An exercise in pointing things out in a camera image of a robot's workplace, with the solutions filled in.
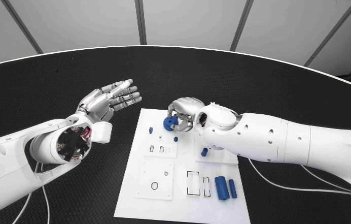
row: white panel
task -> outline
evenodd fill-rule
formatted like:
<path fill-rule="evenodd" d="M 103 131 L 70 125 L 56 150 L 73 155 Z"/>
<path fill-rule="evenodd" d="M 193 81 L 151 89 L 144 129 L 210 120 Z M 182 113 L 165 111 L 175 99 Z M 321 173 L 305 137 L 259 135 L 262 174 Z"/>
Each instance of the white panel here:
<path fill-rule="evenodd" d="M 351 1 L 254 0 L 237 52 L 303 65 Z"/>
<path fill-rule="evenodd" d="M 345 20 L 336 33 L 331 37 L 309 68 L 331 75 L 345 75 L 351 71 L 351 17 Z"/>
<path fill-rule="evenodd" d="M 142 0 L 148 45 L 229 50 L 246 0 Z"/>
<path fill-rule="evenodd" d="M 138 45 L 134 0 L 10 0 L 43 52 Z"/>
<path fill-rule="evenodd" d="M 36 51 L 3 3 L 0 3 L 0 62 L 30 55 L 36 55 Z"/>

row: blue object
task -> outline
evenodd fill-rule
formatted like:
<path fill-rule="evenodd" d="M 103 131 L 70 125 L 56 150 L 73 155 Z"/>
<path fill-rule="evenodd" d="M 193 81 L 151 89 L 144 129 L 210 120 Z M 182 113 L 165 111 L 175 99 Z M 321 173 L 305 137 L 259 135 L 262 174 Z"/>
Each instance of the blue object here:
<path fill-rule="evenodd" d="M 167 117 L 162 121 L 162 126 L 168 131 L 172 131 L 172 129 L 170 128 L 172 124 L 178 125 L 178 118 L 175 116 Z"/>
<path fill-rule="evenodd" d="M 217 189 L 217 199 L 227 200 L 230 196 L 229 196 L 229 187 L 226 183 L 226 178 L 223 176 L 214 177 L 214 182 L 216 182 L 216 189 Z"/>
<path fill-rule="evenodd" d="M 234 186 L 233 179 L 229 179 L 229 188 L 230 188 L 231 198 L 234 199 L 237 196 L 236 196 L 236 186 Z"/>
<path fill-rule="evenodd" d="M 207 152 L 208 152 L 208 149 L 207 148 L 203 148 L 201 156 L 205 156 L 207 155 Z"/>

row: robotic arm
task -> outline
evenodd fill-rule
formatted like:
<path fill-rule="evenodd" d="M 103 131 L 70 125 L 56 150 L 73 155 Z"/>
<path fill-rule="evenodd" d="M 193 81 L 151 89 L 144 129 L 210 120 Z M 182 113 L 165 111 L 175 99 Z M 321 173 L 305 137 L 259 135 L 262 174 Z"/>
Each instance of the robotic arm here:
<path fill-rule="evenodd" d="M 226 149 L 260 162 L 309 166 L 351 183 L 351 130 L 303 125 L 262 114 L 237 115 L 190 97 L 171 103 L 168 117 L 172 110 L 187 127 L 184 121 L 170 127 L 184 132 L 194 128 L 210 149 Z"/>
<path fill-rule="evenodd" d="M 113 112 L 141 101 L 132 79 L 95 89 L 75 114 L 0 137 L 0 209 L 72 170 L 86 157 L 92 142 L 108 143 Z M 31 171 L 24 146 L 41 164 L 62 164 L 50 171 Z"/>

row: oval hole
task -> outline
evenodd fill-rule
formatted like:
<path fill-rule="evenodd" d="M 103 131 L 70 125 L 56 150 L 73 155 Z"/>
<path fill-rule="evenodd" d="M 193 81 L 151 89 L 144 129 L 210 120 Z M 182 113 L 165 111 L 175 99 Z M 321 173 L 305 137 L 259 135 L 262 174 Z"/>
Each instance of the oval hole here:
<path fill-rule="evenodd" d="M 158 183 L 157 183 L 157 182 L 152 182 L 152 183 L 151 183 L 151 188 L 152 188 L 154 190 L 157 190 L 157 188 L 158 188 Z"/>

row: exposed wiring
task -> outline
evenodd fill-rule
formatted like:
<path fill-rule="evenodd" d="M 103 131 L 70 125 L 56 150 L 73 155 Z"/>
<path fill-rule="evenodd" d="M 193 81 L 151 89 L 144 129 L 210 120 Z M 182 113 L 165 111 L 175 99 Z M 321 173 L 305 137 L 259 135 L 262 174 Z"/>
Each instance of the exposed wiring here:
<path fill-rule="evenodd" d="M 260 175 L 260 177 L 276 187 L 280 187 L 283 189 L 289 189 L 289 190 L 295 190 L 295 191 L 306 191 L 306 192 L 326 192 L 326 193 L 336 193 L 336 194 L 345 194 L 345 195 L 351 195 L 349 192 L 342 192 L 342 191 L 336 191 L 336 190 L 328 190 L 328 189 L 308 189 L 308 188 L 293 188 L 293 187 L 285 187 L 285 186 L 280 186 L 277 184 L 275 184 L 273 182 L 270 182 L 264 177 L 263 175 L 260 174 L 260 172 L 257 171 L 257 174 Z"/>
<path fill-rule="evenodd" d="M 302 166 L 302 168 L 306 170 L 306 172 L 308 172 L 315 178 L 318 178 L 322 182 L 325 182 L 326 184 L 332 185 L 334 187 L 336 187 L 336 188 L 339 188 L 339 189 L 342 189 L 342 190 L 351 192 L 351 189 L 346 189 L 346 188 L 344 188 L 344 187 L 339 187 L 338 185 L 335 185 L 335 184 L 332 184 L 331 182 L 325 181 L 321 177 L 318 177 L 318 176 L 316 176 L 316 175 L 306 169 L 306 167 L 305 167 L 303 165 L 300 165 L 300 166 Z"/>
<path fill-rule="evenodd" d="M 44 186 L 41 187 L 41 192 L 43 192 L 43 196 L 46 198 L 46 207 L 47 207 L 47 224 L 50 223 L 50 207 L 49 207 L 49 200 L 47 200 L 47 196 L 46 196 L 46 188 Z"/>
<path fill-rule="evenodd" d="M 39 166 L 39 162 L 36 163 L 36 166 L 34 166 L 34 173 L 36 173 L 36 171 L 37 171 L 37 166 Z M 20 210 L 20 213 L 18 213 L 18 215 L 17 215 L 17 218 L 16 218 L 14 221 L 13 221 L 13 224 L 16 224 L 16 222 L 17 222 L 20 216 L 21 216 L 21 213 L 23 213 L 26 207 L 27 207 L 27 202 L 29 202 L 29 200 L 30 200 L 30 197 L 31 197 L 31 193 L 27 195 L 26 203 L 24 203 L 24 205 L 23 205 L 23 207 L 21 207 L 21 210 Z"/>

